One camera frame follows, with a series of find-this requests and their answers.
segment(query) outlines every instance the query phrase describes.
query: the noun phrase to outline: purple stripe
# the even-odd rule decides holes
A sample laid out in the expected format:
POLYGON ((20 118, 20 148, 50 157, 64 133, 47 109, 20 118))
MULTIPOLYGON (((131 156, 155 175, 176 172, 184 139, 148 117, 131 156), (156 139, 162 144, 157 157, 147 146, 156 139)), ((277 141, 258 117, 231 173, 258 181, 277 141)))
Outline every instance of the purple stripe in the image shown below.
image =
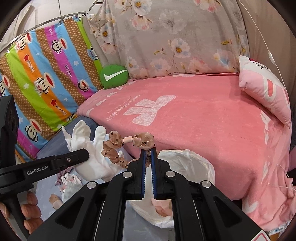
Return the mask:
MULTIPOLYGON (((56 58, 56 61, 57 61, 57 64, 58 64, 60 70, 64 74, 69 76, 72 83, 77 87, 79 81, 78 81, 78 79, 74 73, 74 70, 72 69, 72 66, 71 66, 70 62, 68 61, 67 56, 65 55, 64 51, 62 50, 60 53, 57 53, 52 49, 52 41, 59 40, 57 37, 57 34, 54 30, 54 25, 49 26, 49 27, 45 27, 44 32, 45 32, 45 35, 46 35, 46 38, 48 41, 49 48, 52 50, 53 55, 56 58)), ((89 97, 91 97, 93 95, 93 93, 91 93, 91 91, 83 92, 78 87, 77 87, 77 89, 86 99, 88 99, 89 97)))
POLYGON ((31 141, 22 133, 22 131, 19 129, 17 132, 17 140, 20 143, 20 145, 27 151, 29 154, 36 158, 37 153, 40 151, 36 146, 34 146, 31 141))

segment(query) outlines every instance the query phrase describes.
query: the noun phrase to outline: pink bed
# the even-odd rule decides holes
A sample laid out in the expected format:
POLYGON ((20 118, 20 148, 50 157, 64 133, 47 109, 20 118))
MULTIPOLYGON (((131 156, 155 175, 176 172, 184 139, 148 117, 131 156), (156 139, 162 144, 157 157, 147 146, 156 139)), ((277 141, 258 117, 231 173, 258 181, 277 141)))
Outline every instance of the pink bed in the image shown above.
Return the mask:
POLYGON ((150 132, 159 150, 190 149, 205 157, 215 168, 215 185, 230 199, 242 199, 243 211, 271 231, 296 210, 294 190, 279 187, 292 187, 284 172, 291 130, 238 83, 237 74, 135 80, 98 91, 77 113, 122 136, 150 132))

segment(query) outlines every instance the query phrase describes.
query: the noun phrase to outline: red star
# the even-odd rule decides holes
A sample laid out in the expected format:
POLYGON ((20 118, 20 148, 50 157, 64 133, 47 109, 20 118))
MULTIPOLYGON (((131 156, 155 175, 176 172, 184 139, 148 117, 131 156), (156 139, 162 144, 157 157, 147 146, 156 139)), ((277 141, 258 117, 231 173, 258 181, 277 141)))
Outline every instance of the red star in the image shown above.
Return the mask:
POLYGON ((26 55, 24 56, 24 61, 27 61, 27 60, 29 60, 29 55, 28 55, 28 54, 26 54, 26 55))
POLYGON ((51 104, 52 104, 52 106, 55 106, 57 104, 57 101, 56 100, 52 100, 51 104))

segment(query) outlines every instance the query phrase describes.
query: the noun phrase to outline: white sticker with red border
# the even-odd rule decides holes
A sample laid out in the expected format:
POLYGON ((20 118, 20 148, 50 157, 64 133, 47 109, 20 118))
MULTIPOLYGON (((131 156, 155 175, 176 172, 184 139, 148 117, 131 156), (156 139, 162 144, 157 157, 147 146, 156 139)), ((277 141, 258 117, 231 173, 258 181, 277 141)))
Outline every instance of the white sticker with red border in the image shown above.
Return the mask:
POLYGON ((261 230, 251 241, 270 241, 268 235, 261 230))

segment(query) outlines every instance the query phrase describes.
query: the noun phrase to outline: green stripe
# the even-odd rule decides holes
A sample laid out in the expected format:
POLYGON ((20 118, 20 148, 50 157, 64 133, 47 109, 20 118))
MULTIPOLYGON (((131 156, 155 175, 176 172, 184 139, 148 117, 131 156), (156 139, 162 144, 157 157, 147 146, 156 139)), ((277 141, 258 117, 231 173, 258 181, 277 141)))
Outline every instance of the green stripe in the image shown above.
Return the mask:
MULTIPOLYGON (((77 22, 77 25, 78 25, 78 28, 79 28, 79 30, 81 32, 81 35, 82 35, 85 43, 86 43, 87 48, 88 49, 91 49, 91 42, 89 41, 89 38, 88 38, 88 36, 87 36, 87 34, 85 32, 85 29, 83 27, 82 19, 81 19, 81 21, 78 21, 77 22)), ((101 65, 100 60, 99 59, 98 60, 94 60, 94 65, 96 66, 96 69, 98 71, 98 74, 100 74, 100 72, 101 72, 101 70, 103 68, 102 65, 101 65)))
POLYGON ((10 53, 6 54, 6 59, 22 94, 48 126, 54 131, 58 131, 57 120, 60 122, 60 118, 35 91, 35 86, 28 77, 15 48, 10 49, 10 53))

